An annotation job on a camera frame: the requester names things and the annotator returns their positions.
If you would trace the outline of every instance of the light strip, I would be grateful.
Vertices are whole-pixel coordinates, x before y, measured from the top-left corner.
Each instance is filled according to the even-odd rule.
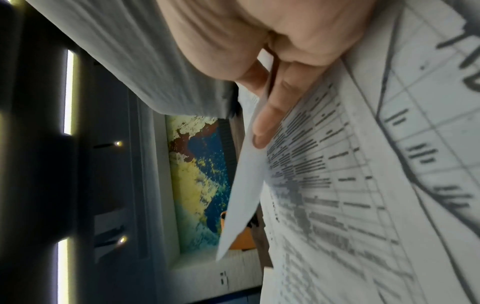
[[[65,112],[63,116],[63,132],[72,134],[72,99],[74,88],[74,58],[75,54],[68,51],[66,60],[66,81],[65,81]]]
[[[57,304],[69,304],[69,240],[58,242]]]

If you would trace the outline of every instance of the colorful painting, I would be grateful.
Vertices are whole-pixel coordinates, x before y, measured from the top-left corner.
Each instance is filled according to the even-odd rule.
[[[180,252],[217,246],[230,197],[218,121],[167,116],[166,129]]]

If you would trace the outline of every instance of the gray sleeve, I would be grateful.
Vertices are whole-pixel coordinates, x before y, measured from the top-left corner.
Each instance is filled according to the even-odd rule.
[[[226,118],[235,84],[193,67],[155,0],[27,0],[153,110]]]

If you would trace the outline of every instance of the orange object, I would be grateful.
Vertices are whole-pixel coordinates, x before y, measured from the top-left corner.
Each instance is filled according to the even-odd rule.
[[[224,229],[226,215],[226,211],[220,214],[220,225],[222,230]],[[256,246],[250,227],[245,227],[245,230],[236,237],[235,242],[230,246],[230,250],[249,250],[255,248]]]

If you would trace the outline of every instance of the hand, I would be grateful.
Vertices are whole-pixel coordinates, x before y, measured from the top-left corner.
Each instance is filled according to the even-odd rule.
[[[203,73],[237,81],[260,96],[267,46],[280,60],[275,82],[253,124],[265,147],[312,83],[363,35],[375,0],[157,0],[187,59]]]

